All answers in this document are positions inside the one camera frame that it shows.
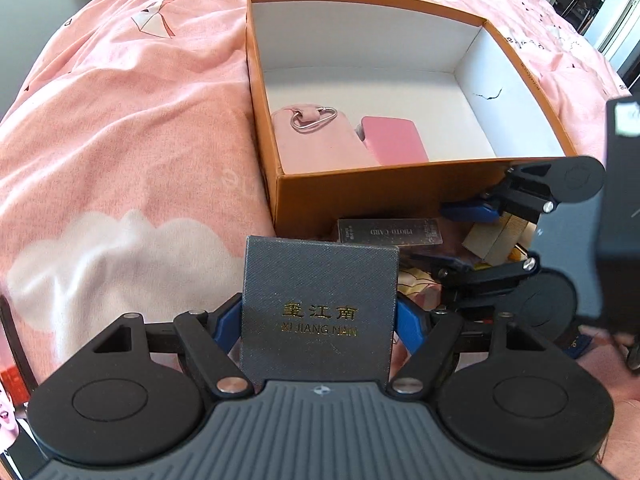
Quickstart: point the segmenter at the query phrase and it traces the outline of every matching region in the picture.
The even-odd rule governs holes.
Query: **white sticker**
[[[616,134],[624,137],[640,136],[640,105],[638,103],[616,105]]]

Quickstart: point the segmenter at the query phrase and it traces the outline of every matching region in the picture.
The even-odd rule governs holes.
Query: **pink case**
[[[382,166],[428,162],[427,152],[413,121],[392,117],[363,117],[364,145]]]
[[[335,119],[309,132],[301,133],[291,126],[291,118],[297,112],[302,115],[300,119],[303,123],[320,119],[318,108],[321,107],[291,105],[271,115],[280,163],[285,174],[379,166],[341,112],[337,113]]]

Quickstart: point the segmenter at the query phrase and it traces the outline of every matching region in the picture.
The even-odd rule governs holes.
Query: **open cardboard box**
[[[421,0],[248,0],[256,135],[276,233],[338,218],[429,217],[515,162],[575,155],[558,117],[486,19]],[[271,114],[314,103],[412,120],[430,162],[284,174]]]

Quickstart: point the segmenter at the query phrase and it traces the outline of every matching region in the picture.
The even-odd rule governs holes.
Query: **pink bedsheet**
[[[546,1],[433,1],[491,19],[578,150],[602,158],[605,102],[626,89]],[[61,24],[0,123],[0,275],[38,379],[123,312],[215,308],[241,290],[244,238],[273,234],[245,6],[94,0]]]

